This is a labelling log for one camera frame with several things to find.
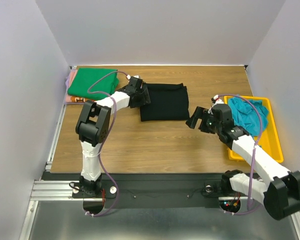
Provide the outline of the black polo shirt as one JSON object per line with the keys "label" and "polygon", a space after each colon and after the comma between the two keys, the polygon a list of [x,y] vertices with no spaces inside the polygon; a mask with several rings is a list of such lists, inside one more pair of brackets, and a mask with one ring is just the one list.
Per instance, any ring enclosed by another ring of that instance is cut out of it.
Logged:
{"label": "black polo shirt", "polygon": [[190,118],[189,96],[183,83],[149,83],[150,104],[140,107],[140,120],[186,121]]}

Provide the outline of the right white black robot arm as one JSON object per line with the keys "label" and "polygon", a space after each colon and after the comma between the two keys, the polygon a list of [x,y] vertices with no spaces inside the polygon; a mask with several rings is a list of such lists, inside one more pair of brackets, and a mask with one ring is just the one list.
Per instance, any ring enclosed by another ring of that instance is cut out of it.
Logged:
{"label": "right white black robot arm", "polygon": [[194,129],[216,134],[229,149],[240,155],[259,175],[255,179],[242,171],[226,171],[220,182],[221,192],[232,195],[242,193],[264,206],[275,220],[281,220],[300,211],[300,172],[292,172],[280,165],[241,126],[235,125],[231,108],[217,103],[210,109],[196,107],[186,125]]}

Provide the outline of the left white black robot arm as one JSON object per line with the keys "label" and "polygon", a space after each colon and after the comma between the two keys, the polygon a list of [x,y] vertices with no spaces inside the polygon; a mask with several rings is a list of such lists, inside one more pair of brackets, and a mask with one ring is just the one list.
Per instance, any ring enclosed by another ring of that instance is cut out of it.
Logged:
{"label": "left white black robot arm", "polygon": [[146,82],[130,75],[127,79],[128,84],[112,94],[92,91],[90,87],[88,93],[101,94],[105,98],[86,101],[75,126],[82,148],[82,171],[79,185],[73,189],[90,197],[96,197],[101,193],[101,149],[114,125],[117,111],[124,108],[139,108],[151,103]]}

